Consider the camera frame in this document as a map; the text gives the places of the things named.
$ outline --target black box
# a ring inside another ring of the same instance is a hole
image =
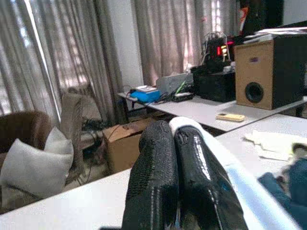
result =
[[[229,102],[236,99],[235,73],[207,73],[204,66],[191,69],[195,94],[203,99]]]

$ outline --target white table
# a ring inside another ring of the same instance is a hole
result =
[[[254,176],[259,177],[265,172],[277,173],[287,162],[259,158],[253,142],[243,140],[245,134],[253,130],[307,138],[307,119],[277,114],[216,137]]]
[[[0,229],[121,227],[130,169],[0,215]]]
[[[126,99],[126,93],[118,94],[123,99]],[[263,118],[278,114],[282,111],[296,108],[307,104],[307,97],[303,100],[294,102],[292,104],[279,107],[274,110],[258,109],[248,106],[242,106],[236,104],[236,101],[220,103],[202,99],[195,96],[192,100],[184,102],[167,102],[163,104],[149,103],[147,107],[156,109],[167,114],[172,114],[175,116],[185,116],[191,118],[205,126],[213,127],[224,132],[229,132],[236,128],[245,126],[247,124],[253,123],[255,121],[261,120]],[[229,122],[216,120],[215,117],[219,113],[232,113],[245,115],[245,121],[243,122]]]

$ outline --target curtain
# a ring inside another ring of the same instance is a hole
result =
[[[30,0],[57,100],[69,88],[94,94],[104,120],[121,122],[122,91],[107,2]]]
[[[237,35],[238,0],[135,0],[144,83],[198,65],[208,32]]]
[[[59,107],[23,0],[0,1],[0,115],[39,110],[59,122]]]

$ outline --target blue fabric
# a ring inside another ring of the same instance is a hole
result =
[[[272,173],[265,173],[258,181],[276,198],[297,223],[304,230],[307,230],[307,160],[301,159],[290,168],[289,191],[291,198],[277,184]]]

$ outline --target cushion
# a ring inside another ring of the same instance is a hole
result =
[[[1,184],[41,198],[60,193],[73,160],[72,144],[71,140],[60,141],[57,137],[48,139],[49,143],[45,146],[48,151],[35,149],[16,139],[3,163]]]

